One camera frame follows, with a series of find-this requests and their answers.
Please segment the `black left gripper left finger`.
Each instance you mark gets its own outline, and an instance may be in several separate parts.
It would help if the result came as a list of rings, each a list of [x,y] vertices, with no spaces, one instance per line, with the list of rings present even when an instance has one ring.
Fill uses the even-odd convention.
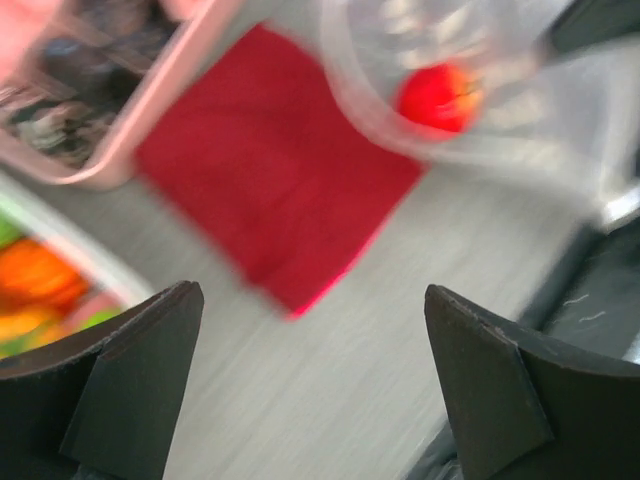
[[[1,362],[4,479],[160,479],[204,296],[183,281]]]

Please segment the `red apple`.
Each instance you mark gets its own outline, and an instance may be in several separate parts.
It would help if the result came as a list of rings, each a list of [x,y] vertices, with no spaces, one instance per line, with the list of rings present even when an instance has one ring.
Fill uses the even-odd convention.
[[[472,125],[483,100],[472,71],[442,62],[409,75],[398,92],[396,111],[414,124],[456,135]]]

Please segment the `clear polka dot zip bag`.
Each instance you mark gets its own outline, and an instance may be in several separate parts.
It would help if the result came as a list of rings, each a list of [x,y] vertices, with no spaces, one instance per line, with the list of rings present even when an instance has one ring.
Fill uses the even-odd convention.
[[[416,158],[571,176],[622,163],[639,116],[635,1],[324,1],[320,42],[341,110],[374,143]],[[416,70],[454,62],[484,100],[464,132],[398,114]]]

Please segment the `orange persimmon tomato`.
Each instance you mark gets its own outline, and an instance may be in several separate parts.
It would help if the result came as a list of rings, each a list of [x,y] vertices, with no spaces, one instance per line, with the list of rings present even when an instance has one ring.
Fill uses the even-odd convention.
[[[1,304],[71,310],[91,289],[74,267],[46,245],[23,238],[1,250]]]

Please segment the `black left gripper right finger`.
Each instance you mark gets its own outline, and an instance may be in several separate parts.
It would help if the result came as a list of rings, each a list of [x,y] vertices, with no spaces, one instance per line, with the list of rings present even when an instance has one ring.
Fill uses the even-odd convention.
[[[467,479],[636,479],[639,367],[431,285],[425,318]]]

